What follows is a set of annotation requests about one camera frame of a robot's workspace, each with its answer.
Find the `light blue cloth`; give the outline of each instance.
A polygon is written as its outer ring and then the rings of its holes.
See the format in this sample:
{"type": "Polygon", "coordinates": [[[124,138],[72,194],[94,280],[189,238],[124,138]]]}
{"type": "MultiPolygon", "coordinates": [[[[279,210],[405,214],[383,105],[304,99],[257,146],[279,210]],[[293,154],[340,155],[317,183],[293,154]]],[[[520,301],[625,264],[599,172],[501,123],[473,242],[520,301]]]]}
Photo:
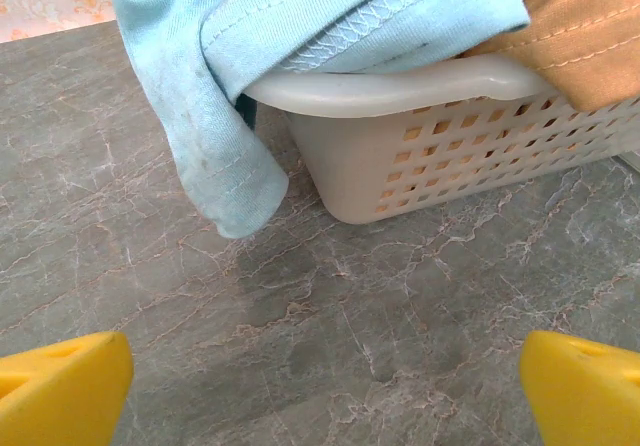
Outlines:
{"type": "Polygon", "coordinates": [[[185,191],[231,238],[262,227],[287,189],[234,107],[266,72],[397,71],[528,24],[521,0],[113,2],[185,191]]]}

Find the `basket holes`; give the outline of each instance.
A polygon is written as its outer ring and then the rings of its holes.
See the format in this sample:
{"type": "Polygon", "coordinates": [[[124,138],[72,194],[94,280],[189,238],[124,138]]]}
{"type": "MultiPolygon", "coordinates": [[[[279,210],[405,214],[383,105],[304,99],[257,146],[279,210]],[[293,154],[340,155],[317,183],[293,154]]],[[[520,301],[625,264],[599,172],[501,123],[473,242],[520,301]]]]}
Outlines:
{"type": "Polygon", "coordinates": [[[504,109],[497,109],[489,116],[489,122],[493,123],[498,121],[502,116],[504,116],[504,109]]]}
{"type": "Polygon", "coordinates": [[[543,111],[546,111],[547,109],[549,109],[551,106],[553,106],[553,104],[558,100],[557,96],[554,96],[553,98],[549,98],[547,99],[544,104],[542,105],[542,107],[540,109],[542,109],[543,111]]]}
{"type": "Polygon", "coordinates": [[[449,144],[447,151],[453,151],[455,149],[458,149],[460,146],[462,146],[462,141],[454,141],[453,143],[449,144]]]}
{"type": "Polygon", "coordinates": [[[387,176],[387,183],[391,183],[393,181],[397,181],[400,179],[400,177],[402,176],[402,173],[391,173],[389,176],[387,176]]]}
{"type": "Polygon", "coordinates": [[[451,121],[438,121],[436,123],[436,127],[433,128],[433,134],[444,133],[447,129],[449,129],[450,124],[451,124],[451,121]]]}
{"type": "Polygon", "coordinates": [[[412,111],[413,114],[420,114],[420,113],[426,113],[427,111],[429,111],[431,109],[431,106],[426,106],[424,108],[418,108],[418,109],[414,109],[412,111]]]}
{"type": "Polygon", "coordinates": [[[421,132],[422,132],[422,128],[409,128],[404,132],[403,139],[405,141],[412,141],[416,139],[418,136],[420,136],[421,132]]]}
{"type": "Polygon", "coordinates": [[[473,126],[477,120],[478,120],[478,115],[477,114],[475,114],[473,116],[467,116],[462,121],[462,127],[463,128],[469,128],[469,127],[473,126]]]}
{"type": "Polygon", "coordinates": [[[436,149],[438,149],[438,146],[429,146],[424,148],[424,150],[422,151],[422,156],[431,156],[432,154],[435,154],[436,149]]]}
{"type": "Polygon", "coordinates": [[[521,105],[518,108],[518,110],[516,111],[516,113],[514,114],[514,116],[522,116],[524,113],[529,111],[530,107],[531,107],[531,103],[526,103],[526,104],[521,105]]]}
{"type": "Polygon", "coordinates": [[[398,153],[396,154],[396,159],[393,160],[393,164],[404,163],[405,161],[409,161],[411,157],[411,152],[407,153],[398,153]]]}

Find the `clothing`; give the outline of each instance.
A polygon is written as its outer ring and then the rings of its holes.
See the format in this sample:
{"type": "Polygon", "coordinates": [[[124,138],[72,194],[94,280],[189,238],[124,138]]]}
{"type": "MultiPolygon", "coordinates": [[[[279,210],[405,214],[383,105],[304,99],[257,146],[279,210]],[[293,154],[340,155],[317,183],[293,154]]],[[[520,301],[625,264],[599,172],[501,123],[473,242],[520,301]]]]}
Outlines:
{"type": "Polygon", "coordinates": [[[238,98],[266,72],[300,58],[301,71],[406,69],[528,23],[521,0],[113,2],[186,193],[232,238],[264,225],[287,189],[286,175],[238,113],[250,118],[253,104],[238,98]],[[327,38],[337,39],[329,50],[327,38]]]}
{"type": "Polygon", "coordinates": [[[499,52],[542,75],[574,108],[595,111],[640,96],[640,0],[525,0],[526,30],[469,55],[499,52]]]}

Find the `marble floor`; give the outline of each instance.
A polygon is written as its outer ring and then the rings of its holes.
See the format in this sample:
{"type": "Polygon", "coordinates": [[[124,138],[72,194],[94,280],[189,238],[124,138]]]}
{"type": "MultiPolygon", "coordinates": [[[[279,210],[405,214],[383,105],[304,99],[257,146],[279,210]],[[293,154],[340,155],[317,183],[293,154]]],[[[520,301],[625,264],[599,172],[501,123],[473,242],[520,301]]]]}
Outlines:
{"type": "Polygon", "coordinates": [[[529,331],[640,350],[640,180],[616,161],[349,226],[265,108],[291,188],[229,242],[113,24],[0,48],[0,355],[126,333],[114,445],[539,446],[529,331]]]}

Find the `marble countertop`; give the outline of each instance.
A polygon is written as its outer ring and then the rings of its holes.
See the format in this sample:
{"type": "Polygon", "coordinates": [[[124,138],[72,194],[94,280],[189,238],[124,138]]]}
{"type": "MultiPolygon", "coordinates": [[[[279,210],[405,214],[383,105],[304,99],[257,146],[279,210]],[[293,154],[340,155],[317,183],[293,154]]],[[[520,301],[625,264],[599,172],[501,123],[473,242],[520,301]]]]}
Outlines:
{"type": "Polygon", "coordinates": [[[114,24],[0,48],[0,355],[126,333],[115,445],[539,445],[529,331],[640,350],[640,181],[613,160],[349,226],[265,108],[291,188],[228,242],[114,24]]]}

